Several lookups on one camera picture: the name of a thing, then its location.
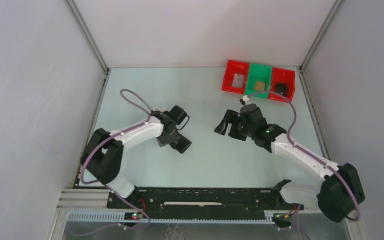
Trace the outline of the black leather card holder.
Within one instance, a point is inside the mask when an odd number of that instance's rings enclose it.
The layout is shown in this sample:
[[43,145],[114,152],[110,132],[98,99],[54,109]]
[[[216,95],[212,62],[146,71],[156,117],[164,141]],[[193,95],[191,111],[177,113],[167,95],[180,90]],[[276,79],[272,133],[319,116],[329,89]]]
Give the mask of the black leather card holder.
[[181,135],[180,139],[170,144],[170,147],[178,151],[180,154],[183,154],[191,146],[191,144],[192,142],[190,140]]

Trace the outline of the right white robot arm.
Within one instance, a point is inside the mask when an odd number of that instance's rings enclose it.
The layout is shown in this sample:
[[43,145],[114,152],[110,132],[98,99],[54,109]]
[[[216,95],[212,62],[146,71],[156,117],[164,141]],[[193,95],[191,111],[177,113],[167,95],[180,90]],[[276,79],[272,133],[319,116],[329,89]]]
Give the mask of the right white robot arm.
[[283,127],[267,123],[261,109],[254,103],[244,105],[239,112],[228,109],[214,132],[233,139],[250,138],[258,147],[291,161],[313,178],[314,184],[288,182],[271,194],[271,204],[284,209],[312,195],[312,202],[333,222],[341,222],[352,212],[355,221],[361,216],[360,204],[366,199],[357,169],[350,163],[337,164],[323,158],[296,142]]

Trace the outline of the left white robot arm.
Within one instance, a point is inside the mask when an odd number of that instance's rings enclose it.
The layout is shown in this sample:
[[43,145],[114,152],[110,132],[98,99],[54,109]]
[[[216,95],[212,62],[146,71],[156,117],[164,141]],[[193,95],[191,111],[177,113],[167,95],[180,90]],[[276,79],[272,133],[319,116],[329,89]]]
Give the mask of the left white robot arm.
[[183,120],[176,120],[168,111],[152,111],[147,119],[121,130],[97,129],[90,138],[81,158],[80,181],[83,184],[100,183],[119,195],[125,208],[138,202],[136,186],[121,174],[123,153],[147,140],[156,139],[160,147],[169,145],[183,154],[191,141],[177,128]]

